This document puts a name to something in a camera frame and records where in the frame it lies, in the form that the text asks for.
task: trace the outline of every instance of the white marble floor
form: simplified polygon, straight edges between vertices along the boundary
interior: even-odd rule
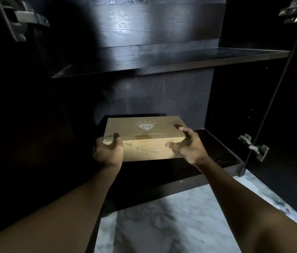
[[[297,222],[297,212],[249,171],[237,181]],[[95,253],[240,253],[209,185],[101,219]]]

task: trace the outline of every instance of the cabinet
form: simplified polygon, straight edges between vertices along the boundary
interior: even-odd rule
[[[3,217],[5,225],[91,176],[108,117],[179,115],[222,168],[243,175],[253,155],[238,136],[260,134],[297,45],[297,20],[278,16],[291,0],[24,1],[0,0],[0,87],[13,85],[0,89],[0,112],[1,126],[18,124],[31,138],[4,135],[4,144],[18,143],[0,169],[16,183],[5,200],[29,192],[38,200]],[[30,13],[42,17],[30,23]],[[27,141],[44,158],[16,158]],[[206,183],[182,159],[124,163],[105,212]]]

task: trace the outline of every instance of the hand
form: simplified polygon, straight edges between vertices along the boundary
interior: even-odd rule
[[[165,146],[171,148],[174,151],[179,152],[185,160],[193,166],[204,164],[209,159],[209,156],[201,143],[199,135],[190,128],[179,127],[181,131],[186,132],[190,137],[189,146],[181,146],[178,143],[166,143]]]
[[[106,166],[121,168],[123,163],[124,145],[121,137],[117,137],[110,145],[103,143],[103,137],[96,139],[96,151],[92,155],[93,158]]]

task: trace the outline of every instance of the printed symbol on box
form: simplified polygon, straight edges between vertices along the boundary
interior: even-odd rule
[[[140,121],[140,123],[141,124],[139,124],[139,123],[136,123],[136,124],[138,125],[139,128],[142,128],[142,129],[144,129],[146,131],[149,131],[150,129],[152,129],[154,127],[154,124],[155,124],[155,123],[151,123],[151,121],[149,121],[148,123],[146,123],[146,121],[144,121],[144,123],[142,123]]]

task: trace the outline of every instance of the cardboard box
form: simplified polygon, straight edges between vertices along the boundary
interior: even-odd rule
[[[178,126],[186,126],[179,116],[109,118],[103,142],[111,144],[118,133],[124,141],[124,161],[180,158],[165,146],[167,142],[188,144]]]

